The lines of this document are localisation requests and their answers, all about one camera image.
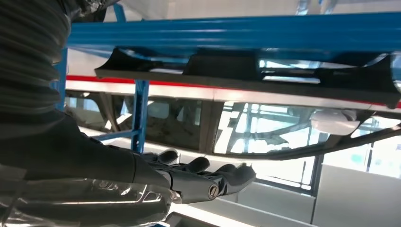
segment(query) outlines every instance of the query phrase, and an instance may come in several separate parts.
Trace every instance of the black car part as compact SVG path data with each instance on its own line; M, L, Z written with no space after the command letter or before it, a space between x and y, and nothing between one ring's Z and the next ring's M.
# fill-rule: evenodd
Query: black car part
M199 50L187 64L164 63L126 55L114 49L110 59L95 70L100 78L115 77L197 84L279 94L343 99L384 104L395 108L401 93L392 80L392 57L378 63L346 69L259 69L253 52ZM152 72L181 70L182 74ZM319 79L317 84L266 81L265 76Z

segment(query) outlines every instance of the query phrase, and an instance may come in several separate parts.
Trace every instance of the glass panel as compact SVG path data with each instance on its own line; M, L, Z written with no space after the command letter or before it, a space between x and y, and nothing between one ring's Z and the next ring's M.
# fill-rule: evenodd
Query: glass panel
M64 111L72 116L81 127L109 132L111 127L106 127L107 118L100 113L98 104L90 98L66 97Z
M312 107L225 103L214 152L267 153L316 144Z
M323 143L327 134L310 126L312 107L256 103L224 104L214 152L266 153ZM254 161L257 178L310 190L314 157L288 161Z
M401 121L398 119L374 116L366 120L359 129L355 130L351 137L355 138L367 135L375 131L396 126L399 123L401 123ZM369 171L396 176L399 174L399 169L397 168L400 167L399 165L401 164L401 161L399 163L397 163L397 160L395 160L395 162L389 161L385 164L384 160L386 159L385 157L391 159L390 157L394 158L397 156L395 152L398 146L397 138L398 137L389 138L386 140L376 141L373 144L365 144L360 147L325 154L324 163L332 166L366 171L369 168L369 153L373 150Z
M169 104L162 102L153 102L148 104L148 116L166 119L169 115Z
M119 96L119 113L129 114L119 123L121 130L132 128L133 97ZM146 140L168 146L199 149L202 101L149 97Z
M370 173L401 178L401 136L377 141L373 145Z

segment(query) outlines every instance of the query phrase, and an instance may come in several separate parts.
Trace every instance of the white panel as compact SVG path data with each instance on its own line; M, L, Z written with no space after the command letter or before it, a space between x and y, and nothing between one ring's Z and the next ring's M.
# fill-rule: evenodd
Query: white panel
M131 19L128 15L140 15L145 20L166 19L168 10L168 0L122 0L120 4L124 6L127 20Z
M331 108L369 109L370 104L342 101L338 99L295 96L267 92L214 89L214 99L220 101L269 103L282 105L322 106Z
M310 224L219 198L214 201L190 204L190 206L256 227L312 227Z
M222 217L220 215L216 215L198 208L191 207L190 205L177 205L177 204L172 204L171 208L169 210L169 213L171 212L177 212L184 214L186 216L196 218L198 220L202 220L204 222L211 223L213 225L219 226L219 227L252 227L250 225L247 225L245 223L241 223L229 218Z
M315 225L399 227L400 214L400 179L323 165Z
M108 58L68 49L67 74L95 76L95 69L106 63Z
M310 223L314 197L253 183L239 193L238 203Z
M339 0L332 13L396 12L400 9L401 1L399 0Z
M170 0L168 18L294 15L299 0Z
M393 113L400 113L401 109L397 107L396 109L390 109L387 106L384 105L372 105L369 110L374 110L374 111L385 111L385 112L393 112Z
M115 16L114 7L109 6L106 10L106 16L104 22L116 22L117 17Z

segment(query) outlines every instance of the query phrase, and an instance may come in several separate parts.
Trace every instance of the blue metal frame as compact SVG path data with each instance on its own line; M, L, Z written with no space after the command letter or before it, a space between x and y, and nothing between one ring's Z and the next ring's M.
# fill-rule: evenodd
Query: blue metal frame
M65 48L61 51L61 62L56 64L54 67L60 73L60 79L57 82L51 84L51 87L59 91L60 93L60 102L56 105L56 108L59 110L64 109L65 102L65 83L66 83L66 75L67 75L67 57L68 57L68 49Z
M149 81L135 80L134 113L132 115L131 149L143 153L146 135L146 121L148 116Z
M115 17L117 18L117 22L127 22L127 18L125 17L124 8L122 5L116 3L113 5Z
M401 49L400 18L377 13L78 23L68 45L393 52Z
M118 23L126 22L124 10L121 5L114 4L114 12ZM74 49L109 57L114 47L101 46L100 49L91 48L90 46L76 46ZM143 153L146 136L146 119L148 114L148 95L149 95L149 81L136 80L135 81L135 97L132 114L132 130L109 133L99 136L94 136L97 140L110 140L118 137L131 137L131 149L137 153Z

